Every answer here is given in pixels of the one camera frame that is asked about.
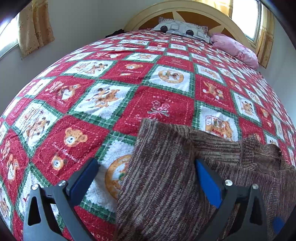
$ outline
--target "knit fabric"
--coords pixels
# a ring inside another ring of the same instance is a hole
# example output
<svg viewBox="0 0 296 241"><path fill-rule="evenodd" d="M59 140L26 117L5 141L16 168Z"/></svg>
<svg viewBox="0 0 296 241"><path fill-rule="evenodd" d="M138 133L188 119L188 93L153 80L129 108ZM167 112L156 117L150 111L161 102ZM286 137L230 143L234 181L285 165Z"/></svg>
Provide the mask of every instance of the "knit fabric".
<svg viewBox="0 0 296 241"><path fill-rule="evenodd" d="M280 149L255 136L239 142L193 130L143 120L117 204L114 240L194 240L215 211L198 184L196 158L235 185L257 183L272 221L289 217L296 202L295 171ZM236 206L220 238L228 235Z"/></svg>

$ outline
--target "bed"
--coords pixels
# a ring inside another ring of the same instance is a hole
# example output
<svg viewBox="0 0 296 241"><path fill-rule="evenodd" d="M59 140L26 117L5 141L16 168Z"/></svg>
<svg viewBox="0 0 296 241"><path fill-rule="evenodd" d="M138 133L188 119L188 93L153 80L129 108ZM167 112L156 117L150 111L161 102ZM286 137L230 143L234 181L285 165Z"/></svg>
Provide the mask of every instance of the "bed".
<svg viewBox="0 0 296 241"><path fill-rule="evenodd" d="M171 1L143 10L125 33L86 45L35 77L0 118L0 213L17 240L31 185L67 180L89 157L101 167L75 210L96 239L112 240L120 185L143 118L230 141L254 134L295 166L295 127L263 76L203 41L152 31L159 17L207 25L250 47L218 10Z"/></svg>

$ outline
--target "curtain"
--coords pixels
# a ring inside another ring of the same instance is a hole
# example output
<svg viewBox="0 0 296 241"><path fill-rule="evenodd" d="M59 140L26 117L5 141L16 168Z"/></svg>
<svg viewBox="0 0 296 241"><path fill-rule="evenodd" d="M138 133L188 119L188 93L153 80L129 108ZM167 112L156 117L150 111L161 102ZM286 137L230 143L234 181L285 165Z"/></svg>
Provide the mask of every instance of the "curtain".
<svg viewBox="0 0 296 241"><path fill-rule="evenodd" d="M258 62L267 67L274 41L274 15L262 4L261 24L255 54Z"/></svg>
<svg viewBox="0 0 296 241"><path fill-rule="evenodd" d="M194 0L207 4L220 12L224 13L228 17L232 16L233 0Z"/></svg>
<svg viewBox="0 0 296 241"><path fill-rule="evenodd" d="M32 0L19 14L18 43L23 57L54 41L47 0Z"/></svg>

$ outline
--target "pillowcase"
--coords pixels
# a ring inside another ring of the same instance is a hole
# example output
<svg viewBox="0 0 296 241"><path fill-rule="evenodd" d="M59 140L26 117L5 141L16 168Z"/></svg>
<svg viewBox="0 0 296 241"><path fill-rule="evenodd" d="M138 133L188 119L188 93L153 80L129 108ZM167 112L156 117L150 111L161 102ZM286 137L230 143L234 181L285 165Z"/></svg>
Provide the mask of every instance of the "pillowcase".
<svg viewBox="0 0 296 241"><path fill-rule="evenodd" d="M164 21L176 21L176 20L173 20L173 19L170 19L170 18L164 18L164 17L159 17L158 18L158 23L161 23L161 22L164 22ZM207 31L208 31L207 26L200 26L200 25L197 25L197 24L194 24L194 23L189 23L189 24L192 24L192 25L196 26L197 28L202 29L205 33L207 33Z"/></svg>
<svg viewBox="0 0 296 241"><path fill-rule="evenodd" d="M252 69L259 67L256 54L233 38L217 33L212 35L211 41L214 47L236 57Z"/></svg>
<svg viewBox="0 0 296 241"><path fill-rule="evenodd" d="M167 20L159 23L155 28L152 30L154 31L162 31L166 33L167 31L173 30L182 34L187 34L189 37L195 37L201 40L206 41L207 43L210 42L210 37L202 30L197 28L191 23L176 21L176 20Z"/></svg>

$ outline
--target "metal screw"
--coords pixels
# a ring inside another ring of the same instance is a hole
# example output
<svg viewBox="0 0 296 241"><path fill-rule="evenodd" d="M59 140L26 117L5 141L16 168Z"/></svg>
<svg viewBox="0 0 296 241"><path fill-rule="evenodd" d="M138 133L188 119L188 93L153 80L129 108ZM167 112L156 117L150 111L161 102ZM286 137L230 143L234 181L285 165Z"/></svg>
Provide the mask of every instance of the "metal screw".
<svg viewBox="0 0 296 241"><path fill-rule="evenodd" d="M229 180L229 179L227 179L227 180L225 180L225 185L226 186L232 186L232 181L231 180Z"/></svg>
<svg viewBox="0 0 296 241"><path fill-rule="evenodd" d="M61 180L60 182L59 182L59 186L60 187L63 187L63 186L65 186L67 184L67 182L65 181L65 180Z"/></svg>
<svg viewBox="0 0 296 241"><path fill-rule="evenodd" d="M33 190L37 190L37 189L38 189L38 187L39 187L39 185L38 185L38 184L34 184L34 185L32 186L32 189L33 189Z"/></svg>
<svg viewBox="0 0 296 241"><path fill-rule="evenodd" d="M254 183L254 184L252 185L252 188L253 188L253 189L258 189L259 186L258 186L258 184Z"/></svg>

